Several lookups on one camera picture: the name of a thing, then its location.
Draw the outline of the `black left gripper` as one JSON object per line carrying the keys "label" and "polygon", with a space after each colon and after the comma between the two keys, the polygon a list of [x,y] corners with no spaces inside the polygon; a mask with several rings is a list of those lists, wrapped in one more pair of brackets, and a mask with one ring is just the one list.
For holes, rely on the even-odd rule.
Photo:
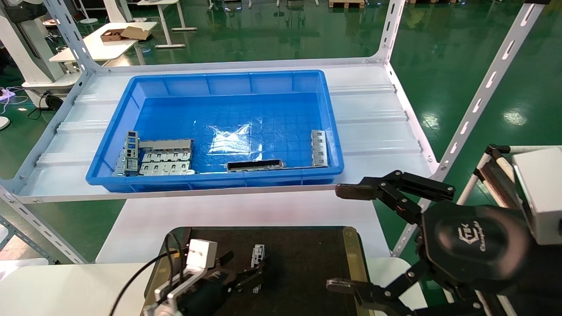
{"label": "black left gripper", "polygon": [[[219,256],[217,268],[224,268],[233,257],[233,251]],[[234,286],[236,290],[259,288],[263,280],[264,266],[265,263],[261,262],[238,274],[232,270],[209,271],[180,298],[179,311],[183,316],[213,316],[226,302]]]}

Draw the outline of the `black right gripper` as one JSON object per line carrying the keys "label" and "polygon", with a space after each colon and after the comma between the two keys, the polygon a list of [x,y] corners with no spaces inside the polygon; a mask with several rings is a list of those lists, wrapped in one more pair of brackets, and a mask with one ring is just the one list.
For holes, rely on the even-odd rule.
{"label": "black right gripper", "polygon": [[420,216],[422,258],[443,288],[494,293],[516,288],[534,238],[514,210],[440,201]]}

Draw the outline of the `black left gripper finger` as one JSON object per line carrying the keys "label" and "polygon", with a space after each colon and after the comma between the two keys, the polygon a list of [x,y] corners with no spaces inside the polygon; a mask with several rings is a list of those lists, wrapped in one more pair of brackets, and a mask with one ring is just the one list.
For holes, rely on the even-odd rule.
{"label": "black left gripper finger", "polygon": [[430,264],[419,261],[386,287],[369,282],[333,278],[327,280],[326,288],[331,292],[353,295],[360,308],[384,312],[388,316],[479,316],[483,313],[483,305],[477,296],[422,309],[407,307],[400,300],[400,296],[431,271]]}

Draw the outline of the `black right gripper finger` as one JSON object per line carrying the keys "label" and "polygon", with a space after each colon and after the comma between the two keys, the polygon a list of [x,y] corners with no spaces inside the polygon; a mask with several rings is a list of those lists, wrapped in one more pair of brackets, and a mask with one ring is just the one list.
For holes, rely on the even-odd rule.
{"label": "black right gripper finger", "polygon": [[408,195],[429,201],[451,201],[455,188],[415,174],[395,170],[382,177],[364,177],[358,184],[339,183],[336,196],[350,200],[380,200],[409,224],[420,224],[422,208]]}

